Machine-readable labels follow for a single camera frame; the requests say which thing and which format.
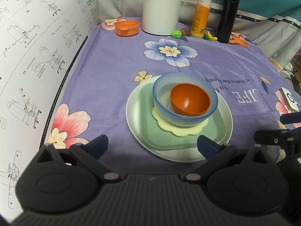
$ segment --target black thermos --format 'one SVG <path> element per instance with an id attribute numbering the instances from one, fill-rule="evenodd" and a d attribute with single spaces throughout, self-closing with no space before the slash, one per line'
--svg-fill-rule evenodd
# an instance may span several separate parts
<path id="1" fill-rule="evenodd" d="M 235 22 L 239 0 L 224 0 L 221 20 L 217 27 L 217 41 L 228 43 Z"/>

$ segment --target orange bottle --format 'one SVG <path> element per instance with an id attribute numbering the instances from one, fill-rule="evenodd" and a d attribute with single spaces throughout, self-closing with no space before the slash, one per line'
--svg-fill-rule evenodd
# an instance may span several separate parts
<path id="1" fill-rule="evenodd" d="M 203 38 L 212 0 L 198 0 L 192 23 L 191 36 Z"/>

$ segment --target blue bowl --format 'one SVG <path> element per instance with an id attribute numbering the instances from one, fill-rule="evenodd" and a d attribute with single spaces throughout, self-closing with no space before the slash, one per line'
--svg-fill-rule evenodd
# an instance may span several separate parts
<path id="1" fill-rule="evenodd" d="M 170 91 L 180 83 L 190 83 L 202 88 L 210 98 L 210 106 L 208 110 L 195 117 L 187 117 L 174 113 L 170 105 Z M 181 126 L 191 127 L 201 123 L 207 119 L 216 110 L 218 105 L 217 94 L 214 88 L 206 82 L 205 79 L 184 72 L 171 72 L 159 77 L 153 85 L 153 96 L 156 107 L 160 115 L 169 123 Z"/>

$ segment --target floral tablecloth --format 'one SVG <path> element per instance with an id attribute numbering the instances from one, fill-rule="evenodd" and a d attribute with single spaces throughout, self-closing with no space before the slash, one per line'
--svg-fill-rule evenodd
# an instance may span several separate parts
<path id="1" fill-rule="evenodd" d="M 141 18 L 130 18 L 141 22 Z M 115 172 L 178 173 L 184 175 L 201 162 L 163 160 L 143 148 L 131 134 L 125 105 L 134 88 L 167 72 L 189 72 L 206 79 L 228 103 L 234 122 L 230 143 L 247 149 L 259 129 L 293 129 L 280 115 L 290 112 L 279 92 L 297 94 L 278 70 L 250 41 L 248 48 L 192 37 L 161 37 L 140 31 L 133 37 L 115 34 L 111 19 L 102 23 L 79 73 L 73 75 L 52 124 L 49 142 L 57 148 L 86 144 L 101 134 L 109 147 L 100 162 Z M 179 29 L 186 28 L 179 23 Z M 285 155 L 277 146 L 268 152 L 276 161 Z"/>

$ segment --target screw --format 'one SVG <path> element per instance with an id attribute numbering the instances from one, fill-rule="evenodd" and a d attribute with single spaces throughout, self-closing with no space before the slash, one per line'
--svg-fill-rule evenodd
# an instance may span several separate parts
<path id="1" fill-rule="evenodd" d="M 189 173 L 186 175 L 186 179 L 189 181 L 198 181 L 201 179 L 201 175 L 197 173 Z"/>
<path id="2" fill-rule="evenodd" d="M 112 181 L 112 180 L 118 179 L 119 175 L 117 173 L 115 173 L 115 172 L 108 172 L 103 177 L 106 180 L 111 180 Z"/>

